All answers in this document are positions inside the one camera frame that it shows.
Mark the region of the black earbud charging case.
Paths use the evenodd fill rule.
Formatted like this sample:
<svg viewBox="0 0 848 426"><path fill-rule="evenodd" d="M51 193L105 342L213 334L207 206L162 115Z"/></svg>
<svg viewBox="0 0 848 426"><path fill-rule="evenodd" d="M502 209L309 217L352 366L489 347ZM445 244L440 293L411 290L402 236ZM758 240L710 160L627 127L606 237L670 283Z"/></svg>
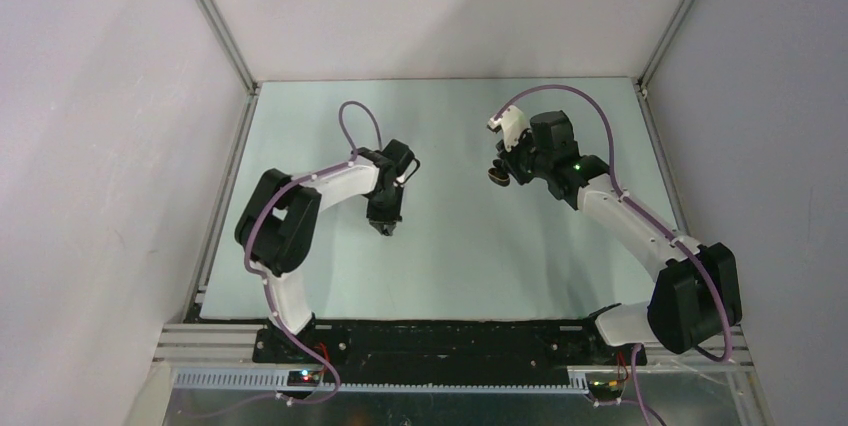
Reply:
<svg viewBox="0 0 848 426"><path fill-rule="evenodd" d="M497 186L506 187L511 183L510 174L503 169L491 167L488 169L487 175L489 180Z"/></svg>

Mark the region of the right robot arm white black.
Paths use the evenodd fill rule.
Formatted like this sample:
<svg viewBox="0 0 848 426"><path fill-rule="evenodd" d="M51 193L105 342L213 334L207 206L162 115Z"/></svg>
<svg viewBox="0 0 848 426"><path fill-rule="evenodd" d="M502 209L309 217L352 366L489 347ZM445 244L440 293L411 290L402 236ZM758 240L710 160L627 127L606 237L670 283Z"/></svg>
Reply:
<svg viewBox="0 0 848 426"><path fill-rule="evenodd" d="M743 317L736 260L721 243L706 246L672 230L626 189L612 168L583 155L561 111L527 118L516 106L492 116L501 134L490 179L501 186L543 180L550 194L595 220L644 267L654 283L647 302L613 306L596 315L581 338L585 357L606 364L622 345L658 342L682 354L738 325Z"/></svg>

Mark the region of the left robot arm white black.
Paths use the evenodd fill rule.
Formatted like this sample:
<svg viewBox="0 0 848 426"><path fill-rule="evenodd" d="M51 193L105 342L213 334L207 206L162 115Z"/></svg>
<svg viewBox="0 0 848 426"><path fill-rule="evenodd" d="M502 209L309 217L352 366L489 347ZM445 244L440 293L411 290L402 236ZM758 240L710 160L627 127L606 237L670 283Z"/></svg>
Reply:
<svg viewBox="0 0 848 426"><path fill-rule="evenodd" d="M346 161L301 177L277 169L263 173L234 236L244 250L245 270L260 278L271 324L282 330L277 348L290 361L304 362L316 349L309 330L314 312L299 268L310 252L319 215L363 197L369 225L391 236L402 221L406 182L420 166L412 149L393 139L381 149L360 148Z"/></svg>

